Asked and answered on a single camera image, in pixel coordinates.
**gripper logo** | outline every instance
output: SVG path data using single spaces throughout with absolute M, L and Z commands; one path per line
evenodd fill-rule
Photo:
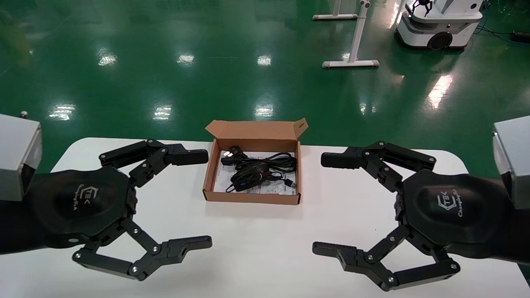
M 454 196 L 448 196 L 446 191 L 440 191 L 441 196 L 438 195 L 438 206 L 445 210 L 451 210 L 456 207 L 456 199 Z
M 82 189 L 84 186 L 84 184 L 79 185 L 75 191 L 74 211 L 78 209 L 77 205 L 79 205 L 80 202 L 82 202 L 82 204 L 90 204 L 90 200 L 95 199 L 98 195 L 99 188 L 89 186 Z
M 445 210 L 451 210 L 454 207 L 458 206 L 458 216 L 462 217 L 464 216 L 463 208 L 462 208 L 462 199 L 460 198 L 460 194 L 456 189 L 453 189 L 452 194 L 447 194 L 448 191 L 440 191 L 440 195 L 438 195 L 438 206 L 442 207 Z

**blue cable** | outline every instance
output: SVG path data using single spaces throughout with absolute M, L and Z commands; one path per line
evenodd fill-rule
M 518 45 L 530 46 L 530 44 L 528 44 L 528 43 L 523 43 L 523 42 L 517 42 L 517 41 L 509 40 L 509 39 L 507 39 L 505 37 L 502 37 L 501 35 L 493 32 L 492 30 L 486 28 L 485 27 L 486 21 L 488 20 L 488 3 L 487 3 L 487 0 L 483 0 L 483 2 L 484 2 L 484 23 L 482 23 L 482 25 L 478 25 L 477 28 L 479 28 L 480 31 L 479 32 L 473 32 L 473 34 L 479 34 L 480 32 L 482 32 L 482 30 L 484 30 L 486 32 L 490 32 L 494 36 L 496 36 L 496 37 L 498 37 L 500 39 L 503 39 L 505 41 L 509 41 L 511 43 L 516 43 Z
M 479 34 L 480 32 L 482 32 L 482 28 L 486 25 L 486 21 L 488 20 L 488 3 L 487 3 L 487 0 L 483 0 L 484 2 L 484 23 L 482 23 L 482 26 L 480 26 L 480 31 L 479 32 L 473 32 L 473 34 Z
M 500 38 L 500 39 L 503 39 L 503 40 L 505 40 L 505 41 L 509 41 L 509 42 L 512 42 L 512 43 L 516 43 L 516 44 L 518 44 L 518 45 L 530 46 L 530 44 L 528 44 L 528 43 L 517 42 L 517 41 L 509 40 L 509 39 L 507 39 L 507 38 L 505 38 L 505 37 L 502 37 L 501 35 L 499 35 L 499 34 L 493 32 L 493 31 L 489 30 L 488 28 L 486 28 L 486 27 L 484 27 L 484 26 L 481 26 L 481 27 L 482 27 L 484 30 L 490 32 L 491 34 L 493 34 L 493 35 L 495 35 L 496 37 L 498 37 L 498 38 Z

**white robot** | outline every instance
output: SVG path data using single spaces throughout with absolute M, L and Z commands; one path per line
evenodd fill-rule
M 396 32 L 412 48 L 463 49 L 482 19 L 482 0 L 408 0 Z

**white stand base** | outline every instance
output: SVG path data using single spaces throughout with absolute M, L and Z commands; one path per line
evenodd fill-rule
M 357 14 L 316 14 L 313 15 L 313 21 L 320 20 L 356 20 Z
M 379 66 L 379 61 L 377 60 L 357 60 L 354 62 L 347 61 L 324 61 L 322 63 L 322 68 L 330 67 L 361 67 L 361 66 Z

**glossy epoxy floor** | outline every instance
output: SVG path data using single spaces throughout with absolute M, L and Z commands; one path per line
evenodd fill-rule
M 494 177 L 491 127 L 530 114 L 530 47 L 483 32 L 463 51 L 401 47 L 401 0 L 355 21 L 314 22 L 333 0 L 2 0 L 0 113 L 42 123 L 49 171 L 84 137 L 209 141 L 213 119 L 297 120 L 307 145 L 385 140 L 453 152 Z M 343 0 L 342 12 L 357 1 Z M 493 1 L 491 30 L 530 31 L 530 3 Z

